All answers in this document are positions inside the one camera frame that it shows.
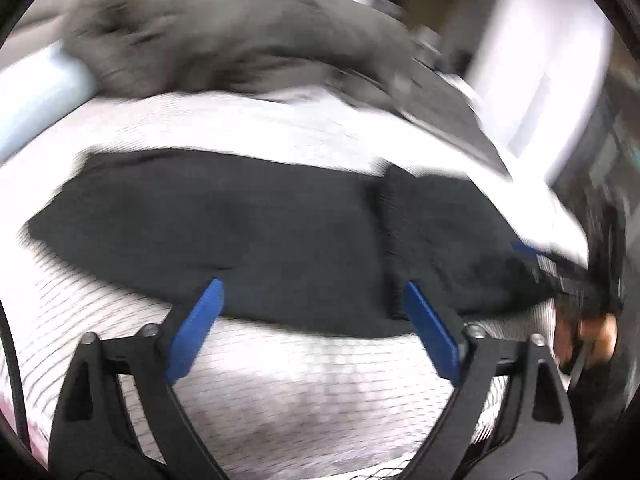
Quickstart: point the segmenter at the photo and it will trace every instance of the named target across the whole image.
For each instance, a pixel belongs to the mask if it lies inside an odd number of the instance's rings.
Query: mattress
[[[14,332],[36,454],[46,460],[56,400],[79,337],[132,335],[168,306],[99,282],[29,239],[23,225],[80,167],[88,150],[187,147],[378,174],[388,160],[414,174],[470,178],[527,242],[585,262],[586,240],[543,182],[504,155],[511,178],[380,110],[351,108],[321,89],[290,102],[222,92],[141,101],[95,98],[0,168],[0,298]],[[551,302],[499,320],[493,336],[541,333],[552,344]],[[161,454],[130,378],[126,403],[143,451]],[[221,318],[191,373],[174,390],[232,480],[357,476],[401,466],[428,435],[452,392],[415,335],[384,340],[298,333]],[[496,378],[476,427],[490,431],[504,379]],[[0,406],[10,406],[0,356]]]

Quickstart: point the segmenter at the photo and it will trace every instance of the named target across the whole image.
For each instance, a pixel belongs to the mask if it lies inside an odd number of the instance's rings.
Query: folded cloth
[[[100,280],[191,309],[214,277],[223,314],[379,338],[388,315],[373,176],[192,150],[94,153],[28,222]]]
[[[482,319],[527,310],[547,300],[535,265],[491,201],[470,180],[415,177],[387,168],[380,187],[386,260],[394,282],[394,317],[404,317],[408,281],[427,302]]]

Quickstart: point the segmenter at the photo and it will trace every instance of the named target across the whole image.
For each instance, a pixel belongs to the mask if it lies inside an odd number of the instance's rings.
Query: screw
[[[93,343],[96,339],[98,339],[98,335],[95,332],[87,332],[85,334],[82,334],[82,337],[80,338],[80,342],[83,345],[90,345],[91,343]]]
[[[158,332],[158,325],[156,325],[155,323],[147,323],[140,329],[140,334],[142,335],[142,337],[153,337],[155,335],[158,335]]]
[[[544,346],[546,344],[545,338],[542,337],[540,334],[531,334],[531,342],[535,346]]]
[[[478,325],[469,325],[466,327],[466,333],[468,333],[474,339],[484,339],[486,332],[484,328]]]

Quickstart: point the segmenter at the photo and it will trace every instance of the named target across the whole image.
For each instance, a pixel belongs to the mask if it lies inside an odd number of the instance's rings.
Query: blue gripper pad
[[[537,249],[534,249],[523,242],[512,242],[511,247],[529,260],[535,260],[540,254]]]
[[[171,340],[166,368],[166,380],[169,384],[174,384],[189,373],[224,303],[225,291],[222,282],[213,280]]]
[[[404,287],[402,307],[438,375],[448,379],[453,387],[458,386],[463,358],[460,347],[414,282],[408,282]]]

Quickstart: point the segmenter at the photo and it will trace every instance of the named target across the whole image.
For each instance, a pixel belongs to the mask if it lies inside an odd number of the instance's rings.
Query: white fabric
[[[0,298],[14,332],[28,413],[45,442],[80,335],[133,334],[160,321],[166,306],[80,274],[38,243],[21,241],[21,227],[74,174],[84,150],[160,146],[367,173],[377,173],[385,158],[414,173],[468,175],[523,238],[586,260],[577,223],[543,183],[520,174],[512,161],[506,164],[513,181],[399,118],[356,110],[322,90],[295,104],[219,92],[138,102],[93,99],[0,168]],[[552,307],[544,304],[485,326],[510,338],[540,332],[551,342],[553,323]],[[490,428],[503,387],[494,382],[478,434]],[[3,361],[0,388],[8,398]],[[124,389],[143,450],[160,458],[130,381]],[[368,341],[220,319],[175,391],[231,478],[270,479],[345,473],[414,451],[451,388],[413,335]]]

